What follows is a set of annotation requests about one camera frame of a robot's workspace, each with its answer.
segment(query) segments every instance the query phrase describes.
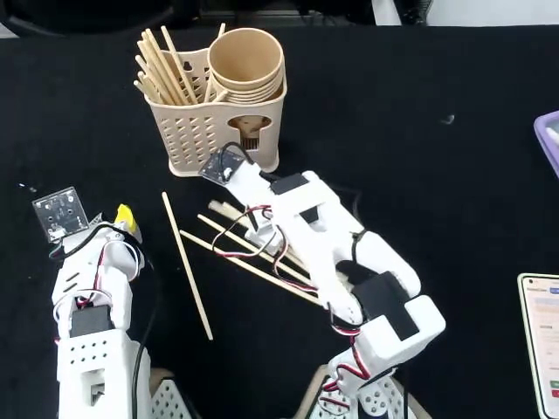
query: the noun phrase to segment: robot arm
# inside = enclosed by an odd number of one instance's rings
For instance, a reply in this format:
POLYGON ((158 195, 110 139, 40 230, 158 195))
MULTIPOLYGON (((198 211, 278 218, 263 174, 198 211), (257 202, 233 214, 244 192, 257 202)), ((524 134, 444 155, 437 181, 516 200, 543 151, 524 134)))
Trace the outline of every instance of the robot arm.
POLYGON ((47 234, 60 241, 50 256, 64 261, 52 292, 59 331, 58 417, 151 418, 149 355, 144 349, 138 358, 142 346, 127 335, 132 305, 129 282, 144 266, 143 255, 117 231, 140 243, 139 228, 124 205, 113 223, 88 224, 83 210, 77 214, 76 201, 72 190, 33 203, 36 209, 49 211, 38 214, 42 223, 48 222, 47 234), (77 224, 81 231, 69 236, 77 224))
POLYGON ((365 231, 314 172, 269 183, 256 163, 222 149, 200 174, 226 187, 247 208, 270 205, 272 218, 256 214, 246 238, 258 245, 272 238, 268 250, 274 253, 281 240, 273 240, 274 228, 280 230, 307 267, 322 305, 358 326, 349 333, 351 348, 328 364, 331 381, 319 397, 326 412, 329 403, 336 412, 342 406, 355 412, 370 381, 378 386, 382 377, 420 353, 445 329, 432 300, 418 296, 421 285, 415 271, 380 236, 365 231), (350 292, 335 267, 352 259, 371 273, 350 292), (335 391, 349 401, 332 402, 328 396, 335 391))

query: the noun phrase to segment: bamboo chopstick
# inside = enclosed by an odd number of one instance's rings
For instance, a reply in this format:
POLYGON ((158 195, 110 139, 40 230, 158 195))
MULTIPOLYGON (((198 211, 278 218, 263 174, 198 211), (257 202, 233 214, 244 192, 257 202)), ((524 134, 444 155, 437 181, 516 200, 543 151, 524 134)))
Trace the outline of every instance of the bamboo chopstick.
POLYGON ((173 61, 175 62, 176 69, 178 70, 179 75, 183 79, 184 87, 186 88, 186 91, 188 92, 190 97, 190 102, 192 102, 193 104, 197 104, 198 100, 196 99, 194 90, 192 90, 192 86, 190 85, 190 80, 186 75, 186 72, 184 71, 183 62, 181 61, 181 58, 178 56, 178 53, 176 52, 175 44, 173 44, 173 40, 171 39, 171 36, 169 35, 167 28, 165 26, 162 26, 161 32, 163 32, 163 37, 165 38, 165 42, 167 43, 169 52, 171 53, 171 57, 173 57, 173 61))
MULTIPOLYGON (((204 240, 202 240, 201 238, 198 238, 190 233, 187 233, 186 231, 180 230, 180 234, 182 236, 185 236, 186 238, 188 238, 190 241, 204 247, 206 250, 211 251, 211 244, 205 242, 204 240)), ((221 251, 219 250, 217 247, 214 247, 214 250, 216 251, 221 251)), ((320 301, 312 296, 307 294, 306 292, 300 291, 297 288, 293 288, 292 286, 284 283, 283 281, 273 277, 272 275, 270 275, 269 273, 263 272, 258 268, 255 268, 254 266, 252 266, 251 264, 247 264, 246 262, 238 259, 238 258, 225 258, 228 261, 236 264, 237 266, 255 274, 258 275, 259 277, 261 277, 262 279, 265 279, 266 281, 269 281, 271 283, 273 283, 274 285, 279 286, 280 288, 283 288, 284 290, 287 290, 289 292, 292 292, 293 294, 307 300, 310 301, 311 303, 314 303, 318 306, 321 306, 320 301)))
POLYGON ((155 102, 156 99, 155 97, 152 97, 150 92, 148 91, 148 89, 146 88, 145 85, 143 85, 142 83, 140 83, 138 80, 134 80, 134 86, 136 89, 138 89, 140 92, 142 92, 143 94, 145 94, 146 96, 149 97, 149 100, 151 100, 152 102, 155 102))
POLYGON ((163 70, 165 72, 167 72, 167 75, 168 75, 169 80, 171 82, 171 87, 173 89, 175 89, 177 98, 179 99, 180 102, 182 102, 183 105, 188 105, 189 102, 188 102, 186 96, 184 95, 183 89, 178 84, 178 80, 176 79, 176 76, 173 73, 173 70, 171 70, 169 62, 167 61, 167 59, 163 55, 161 49, 159 48, 159 44, 157 44, 157 40, 155 39, 153 32, 151 31, 151 29, 147 29, 145 33, 148 36, 148 41, 151 43, 151 46, 153 47, 153 50, 155 51, 155 55, 157 56, 159 61, 162 63, 163 70))
POLYGON ((151 80, 151 82, 155 86, 156 91, 159 92, 165 104, 172 103, 173 100, 170 98, 167 89, 163 87, 162 81, 159 79, 159 76, 156 76, 151 71, 148 64, 143 60, 141 56, 136 55, 135 60, 136 63, 138 63, 138 65, 140 66, 140 68, 143 70, 143 72, 146 74, 146 76, 148 76, 149 80, 151 80))
POLYGON ((166 105, 177 105, 178 102, 176 102, 175 96, 172 94, 172 91, 169 90, 169 82, 166 81, 165 77, 163 77, 163 69, 161 63, 159 63, 159 60, 153 53, 151 46, 148 44, 148 41, 138 41, 138 48, 140 49, 145 61, 148 63, 148 68, 154 75, 154 79, 159 80, 162 89, 160 90, 160 92, 165 92, 168 101, 166 105))
POLYGON ((181 254, 181 259, 183 260, 184 270, 186 271, 186 276, 190 282, 190 288, 192 289, 192 294, 194 295, 194 301, 198 308, 198 313, 200 314, 200 319, 202 319, 202 324, 206 331, 206 335, 209 340, 213 340, 213 334, 210 329, 210 322, 208 321, 208 316, 206 316, 206 311, 204 310, 204 304, 202 304, 202 299, 200 298, 200 293, 198 292, 198 287, 194 281, 194 275, 192 274, 192 269, 190 268, 190 263, 186 257, 186 250, 184 249, 183 240, 179 234, 179 229, 176 226, 175 215, 173 214, 173 209, 171 209, 171 203, 169 202, 169 197, 167 192, 161 194, 163 198, 163 204, 167 210, 167 215, 169 216, 169 222, 171 224, 171 229, 173 230, 173 235, 175 236, 176 245, 178 246, 179 253, 181 254))
POLYGON ((143 38, 143 46, 147 54, 145 59, 148 61, 149 65, 152 65, 155 68, 156 72, 159 74, 159 78, 167 88, 167 92, 169 92, 169 96, 173 100, 173 103, 170 105, 182 105, 183 101, 179 98, 176 89, 173 87, 173 82, 169 77, 169 73, 165 70, 163 62, 159 59, 153 44, 149 41, 148 34, 146 34, 146 32, 142 32, 141 37, 143 38))
MULTIPOLYGON (((216 223, 213 220, 210 220, 207 216, 203 216, 202 214, 198 214, 198 219, 200 219, 204 223, 208 224, 214 230, 217 230, 219 232, 224 232, 225 231, 225 228, 223 226, 219 225, 218 223, 216 223)), ((228 238, 230 238, 234 242, 237 242, 238 244, 240 244, 241 246, 243 246, 245 249, 247 249, 249 251, 258 251, 258 248, 256 246, 248 243, 246 240, 242 239, 241 237, 237 236, 235 233, 233 233, 231 231, 226 231, 225 235, 228 238)), ((264 251, 259 253, 259 256, 261 258, 263 258, 264 260, 267 260, 268 262, 271 262, 271 263, 273 262, 273 257, 270 256, 268 253, 266 253, 264 251)), ((312 285, 313 284, 309 278, 306 278, 305 276, 301 275, 296 270, 290 268, 286 264, 278 262, 278 267, 282 271, 288 273, 289 275, 291 275, 292 277, 294 277, 295 279, 299 280, 300 282, 302 282, 306 285, 312 285)))

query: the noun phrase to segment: paper cup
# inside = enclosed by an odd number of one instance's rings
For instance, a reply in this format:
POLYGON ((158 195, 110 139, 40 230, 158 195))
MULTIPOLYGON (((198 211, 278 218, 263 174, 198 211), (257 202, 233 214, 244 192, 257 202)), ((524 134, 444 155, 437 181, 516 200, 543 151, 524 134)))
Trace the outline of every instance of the paper cup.
POLYGON ((278 40, 254 28, 226 32, 208 50, 211 74, 232 91, 246 92, 264 86, 275 78, 283 61, 278 40))

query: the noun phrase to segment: beige plastic basket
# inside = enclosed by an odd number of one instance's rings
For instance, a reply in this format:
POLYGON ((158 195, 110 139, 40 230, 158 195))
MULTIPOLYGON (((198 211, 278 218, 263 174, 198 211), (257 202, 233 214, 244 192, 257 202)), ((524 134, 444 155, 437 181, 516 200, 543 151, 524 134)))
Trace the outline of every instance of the beige plastic basket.
MULTIPOLYGON (((163 54, 171 62, 169 52, 164 51, 163 54)), ((280 93, 276 93, 275 99, 257 105, 201 103, 210 77, 208 49, 179 52, 179 57, 200 103, 190 106, 168 106, 156 104, 144 96, 167 149, 171 173, 181 177, 198 175, 198 170, 210 154, 230 141, 240 143, 264 171, 274 171, 280 163, 278 139, 283 100, 287 93, 286 77, 284 76, 283 88, 280 93), (243 127, 239 126, 251 125, 258 117, 262 117, 267 125, 257 129, 256 133, 247 134, 243 127)), ((215 97, 215 92, 212 92, 210 100, 215 97)))

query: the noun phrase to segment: black table surface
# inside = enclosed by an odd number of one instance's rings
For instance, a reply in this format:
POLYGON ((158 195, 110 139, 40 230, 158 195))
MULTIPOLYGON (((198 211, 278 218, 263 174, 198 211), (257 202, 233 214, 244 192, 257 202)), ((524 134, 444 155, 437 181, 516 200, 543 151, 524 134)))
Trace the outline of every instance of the black table surface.
MULTIPOLYGON (((516 277, 559 271, 559 188, 533 130, 559 107, 559 28, 273 34, 289 84, 279 173, 312 169, 362 190, 364 222, 417 270, 446 318, 411 363, 411 392, 434 417, 537 417, 516 277)), ((184 50, 214 36, 174 34, 184 50)), ((74 186, 89 216, 124 202, 139 220, 164 282, 152 364, 174 371, 205 417, 289 417, 315 369, 348 342, 320 308, 188 244, 215 334, 207 341, 160 193, 179 225, 206 239, 196 214, 231 198, 169 172, 132 87, 136 39, 0 42, 0 416, 56 415, 57 267, 31 200, 74 186)), ((152 279, 133 286, 135 339, 152 279)))

